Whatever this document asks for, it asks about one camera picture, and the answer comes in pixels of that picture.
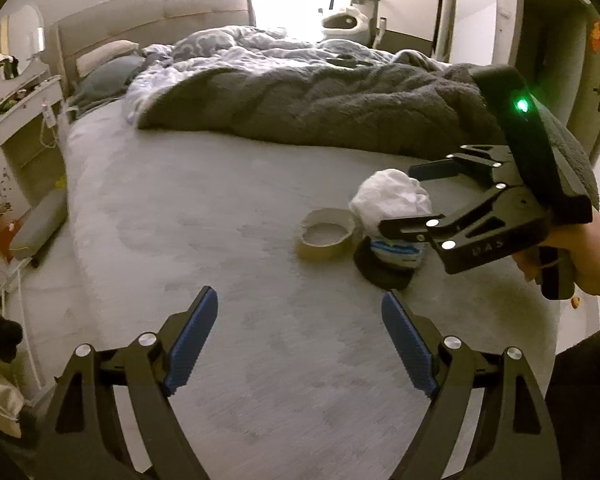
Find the person's right hand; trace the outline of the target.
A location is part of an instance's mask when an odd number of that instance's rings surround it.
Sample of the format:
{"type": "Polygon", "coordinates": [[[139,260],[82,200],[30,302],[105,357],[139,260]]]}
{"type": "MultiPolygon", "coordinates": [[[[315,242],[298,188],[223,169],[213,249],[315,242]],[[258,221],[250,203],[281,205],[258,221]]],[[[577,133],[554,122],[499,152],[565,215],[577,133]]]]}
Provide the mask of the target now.
{"type": "Polygon", "coordinates": [[[600,297],[600,213],[596,209],[590,223],[554,226],[541,247],[568,252],[576,284],[587,294],[600,297]]]}

